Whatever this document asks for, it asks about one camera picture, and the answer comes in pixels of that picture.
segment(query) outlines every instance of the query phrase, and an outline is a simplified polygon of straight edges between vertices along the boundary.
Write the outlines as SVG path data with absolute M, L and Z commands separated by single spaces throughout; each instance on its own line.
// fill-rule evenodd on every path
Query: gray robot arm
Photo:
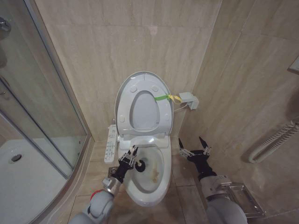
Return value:
M 199 173 L 201 190 L 207 200 L 206 214 L 210 224 L 247 224 L 247 218 L 241 207 L 226 197 L 222 190 L 231 181 L 225 175 L 217 175 L 209 166 L 207 159 L 211 148 L 199 137 L 204 150 L 188 151 L 184 149 L 180 139 L 180 155 L 193 162 Z
M 78 213 L 70 221 L 70 224 L 100 224 L 109 217 L 114 197 L 123 183 L 126 172 L 134 168 L 138 147 L 133 146 L 133 150 L 133 153 L 128 151 L 119 159 L 120 165 L 115 174 L 103 180 L 104 189 L 97 190 L 92 194 L 89 205 Z

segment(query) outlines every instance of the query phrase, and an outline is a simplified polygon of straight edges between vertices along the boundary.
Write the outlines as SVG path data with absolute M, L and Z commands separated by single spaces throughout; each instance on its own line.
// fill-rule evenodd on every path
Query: toilet seat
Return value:
M 154 98 L 169 93 L 166 84 L 151 72 L 137 72 L 129 76 L 115 102 L 119 136 L 128 139 L 152 135 L 164 138 L 168 135 L 172 128 L 173 103 Z

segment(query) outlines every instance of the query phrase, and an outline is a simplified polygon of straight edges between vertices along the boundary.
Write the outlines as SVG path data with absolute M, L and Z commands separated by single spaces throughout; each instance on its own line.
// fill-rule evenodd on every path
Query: white toilet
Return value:
M 129 76 L 117 94 L 116 126 L 119 134 L 119 158 L 133 145 L 137 160 L 145 162 L 145 171 L 135 168 L 126 173 L 124 185 L 129 196 L 141 206 L 154 206 L 165 196 L 171 176 L 173 103 L 155 97 L 170 94 L 156 74 L 140 71 Z

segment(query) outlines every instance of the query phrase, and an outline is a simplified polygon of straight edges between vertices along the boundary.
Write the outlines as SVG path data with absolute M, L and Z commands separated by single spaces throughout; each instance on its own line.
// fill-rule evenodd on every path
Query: green tape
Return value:
M 154 98 L 156 101 L 158 100 L 163 100 L 163 99 L 169 99 L 169 96 L 168 95 L 165 95 L 165 96 L 161 96 L 161 97 L 155 97 Z

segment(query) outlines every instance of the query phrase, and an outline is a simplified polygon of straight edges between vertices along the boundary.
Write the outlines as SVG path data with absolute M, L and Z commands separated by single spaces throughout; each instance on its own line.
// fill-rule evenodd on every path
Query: bidet control panel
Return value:
M 105 158 L 104 158 L 105 163 L 112 163 L 114 161 L 116 141 L 117 141 L 116 125 L 110 125 L 107 144 L 106 144 Z

